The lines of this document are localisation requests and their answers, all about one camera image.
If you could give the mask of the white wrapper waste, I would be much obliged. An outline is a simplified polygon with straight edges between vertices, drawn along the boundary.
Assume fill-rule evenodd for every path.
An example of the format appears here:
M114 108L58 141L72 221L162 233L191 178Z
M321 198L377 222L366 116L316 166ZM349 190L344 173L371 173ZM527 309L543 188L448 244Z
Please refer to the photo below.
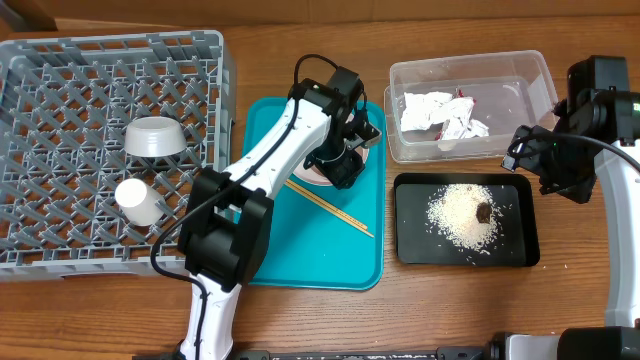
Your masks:
M404 93L405 109L400 117L402 132L436 132L436 140L488 137L489 127L474 119L473 97L432 91L426 94Z

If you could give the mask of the brown food scrap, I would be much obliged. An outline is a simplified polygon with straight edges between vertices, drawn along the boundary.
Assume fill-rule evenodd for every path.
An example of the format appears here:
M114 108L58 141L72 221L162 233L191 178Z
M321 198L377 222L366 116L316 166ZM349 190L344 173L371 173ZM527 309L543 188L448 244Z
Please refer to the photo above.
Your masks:
M488 202L479 203L476 208L476 219L481 224L489 224L492 217L492 206Z

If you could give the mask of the pile of white rice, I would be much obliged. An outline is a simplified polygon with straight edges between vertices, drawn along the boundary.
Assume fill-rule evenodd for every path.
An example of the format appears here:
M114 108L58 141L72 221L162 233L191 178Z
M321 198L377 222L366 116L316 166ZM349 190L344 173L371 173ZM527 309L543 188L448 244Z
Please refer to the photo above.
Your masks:
M476 219L479 203L492 206L489 224ZM427 202L427 232L442 236L452 245L455 255L463 255L469 265L478 266L482 260L497 252L503 226L502 210L487 185L458 183L438 186Z

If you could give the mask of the grey bowl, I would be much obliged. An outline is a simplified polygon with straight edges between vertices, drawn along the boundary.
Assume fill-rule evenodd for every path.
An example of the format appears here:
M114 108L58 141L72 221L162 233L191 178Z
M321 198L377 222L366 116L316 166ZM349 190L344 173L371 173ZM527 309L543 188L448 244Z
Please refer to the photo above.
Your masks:
M180 123L162 116L133 120L125 132L124 150L138 157L164 157L184 151L186 138Z

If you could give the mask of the white paper cup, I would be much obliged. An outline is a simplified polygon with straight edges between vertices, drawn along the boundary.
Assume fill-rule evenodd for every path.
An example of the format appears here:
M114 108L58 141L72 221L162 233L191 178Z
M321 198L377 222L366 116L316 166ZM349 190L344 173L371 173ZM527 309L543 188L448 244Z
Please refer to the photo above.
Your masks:
M156 202L162 196L140 179L129 178L118 184L115 200L130 223L150 226L163 215Z

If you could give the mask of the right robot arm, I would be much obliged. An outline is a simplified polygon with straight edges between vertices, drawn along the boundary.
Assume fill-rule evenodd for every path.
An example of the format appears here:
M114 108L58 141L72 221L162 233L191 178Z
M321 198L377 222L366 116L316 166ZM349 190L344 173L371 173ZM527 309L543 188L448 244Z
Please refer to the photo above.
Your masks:
M639 356L639 95L623 57L593 55L567 72L568 95L547 130L519 127L502 161L539 178L543 195L578 204L602 189L610 281L605 324L559 335L498 333L484 359L636 359Z

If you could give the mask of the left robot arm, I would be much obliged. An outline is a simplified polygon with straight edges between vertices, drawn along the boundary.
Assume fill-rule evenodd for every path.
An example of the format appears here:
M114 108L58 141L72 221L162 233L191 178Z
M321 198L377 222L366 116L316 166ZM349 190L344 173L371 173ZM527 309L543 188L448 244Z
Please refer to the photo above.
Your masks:
M239 292L264 260L274 199L294 169L316 167L338 189L364 170L357 149L379 135L358 102L364 93L360 76L344 67L325 84L295 83L279 120L249 153L195 178L178 241L193 294L177 358L230 354Z

